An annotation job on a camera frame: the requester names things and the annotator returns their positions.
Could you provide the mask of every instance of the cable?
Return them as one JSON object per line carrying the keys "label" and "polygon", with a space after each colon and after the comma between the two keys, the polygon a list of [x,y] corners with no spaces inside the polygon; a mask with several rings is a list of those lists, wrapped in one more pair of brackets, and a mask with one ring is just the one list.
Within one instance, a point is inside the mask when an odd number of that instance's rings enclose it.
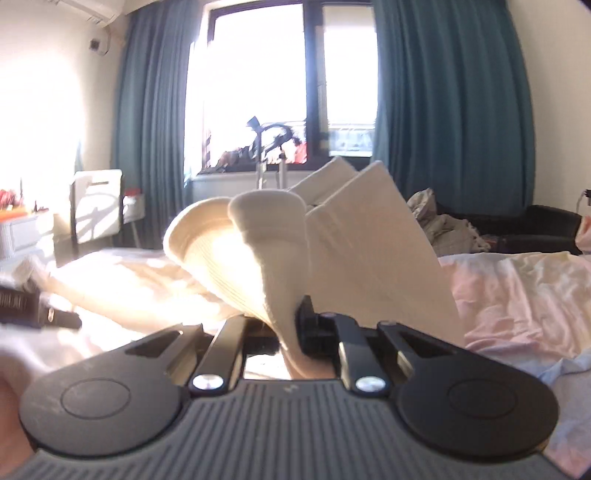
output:
{"label": "cable", "polygon": [[583,190],[583,193],[581,193],[581,196],[579,197],[578,201],[577,201],[577,213],[579,212],[579,207],[581,206],[581,201],[587,198],[587,205],[591,206],[591,190]]}
{"label": "cable", "polygon": [[581,196],[577,200],[577,213],[579,212],[579,208],[581,207],[581,202],[583,201],[584,198],[585,198],[585,191],[583,190],[583,193],[581,194]]}

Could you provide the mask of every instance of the blue curtain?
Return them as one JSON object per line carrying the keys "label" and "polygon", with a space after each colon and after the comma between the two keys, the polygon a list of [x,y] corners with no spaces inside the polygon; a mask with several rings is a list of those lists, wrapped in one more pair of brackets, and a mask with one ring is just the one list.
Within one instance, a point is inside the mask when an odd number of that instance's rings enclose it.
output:
{"label": "blue curtain", "polygon": [[401,193],[432,187],[452,212],[531,204],[535,139],[521,47],[505,0],[374,0],[374,159]]}
{"label": "blue curtain", "polygon": [[184,121],[196,0],[165,0],[132,14],[122,59],[113,168],[140,188],[144,248],[162,248],[167,226],[185,205]]}

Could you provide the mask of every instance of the black book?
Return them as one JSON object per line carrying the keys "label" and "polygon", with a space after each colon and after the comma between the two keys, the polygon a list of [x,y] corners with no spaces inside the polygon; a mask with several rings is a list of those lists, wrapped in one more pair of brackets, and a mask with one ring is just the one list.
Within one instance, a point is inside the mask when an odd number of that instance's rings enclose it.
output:
{"label": "black book", "polygon": [[0,323],[37,329],[82,327],[77,313],[64,312],[46,305],[39,292],[30,293],[8,287],[0,287]]}

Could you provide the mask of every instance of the black circular pad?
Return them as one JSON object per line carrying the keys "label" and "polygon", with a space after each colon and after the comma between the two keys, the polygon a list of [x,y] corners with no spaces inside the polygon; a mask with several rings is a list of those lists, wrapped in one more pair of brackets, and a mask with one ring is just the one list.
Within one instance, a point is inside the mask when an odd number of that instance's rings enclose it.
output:
{"label": "black circular pad", "polygon": [[413,361],[397,407],[412,433],[458,458],[527,456],[558,420],[552,391],[535,377],[470,352]]}
{"label": "black circular pad", "polygon": [[61,396],[61,406],[80,419],[100,420],[117,415],[131,400],[131,392],[122,383],[104,378],[83,380]]}
{"label": "black circular pad", "polygon": [[509,387],[491,380],[460,382],[447,396],[456,411],[475,419],[497,419],[517,405],[517,396]]}
{"label": "black circular pad", "polygon": [[61,456],[119,455],[168,428],[181,389],[153,368],[156,359],[124,355],[104,353],[33,383],[20,406],[32,443]]}

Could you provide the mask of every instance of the silver bolt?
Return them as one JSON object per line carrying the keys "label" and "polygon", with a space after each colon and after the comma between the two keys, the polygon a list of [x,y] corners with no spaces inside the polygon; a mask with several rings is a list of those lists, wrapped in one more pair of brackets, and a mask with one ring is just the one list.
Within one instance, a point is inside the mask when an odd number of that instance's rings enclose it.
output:
{"label": "silver bolt", "polygon": [[375,393],[386,388],[386,382],[380,377],[361,377],[355,382],[358,390],[366,393]]}
{"label": "silver bolt", "polygon": [[223,378],[219,375],[198,375],[193,378],[193,386],[199,390],[217,390],[223,385]]}

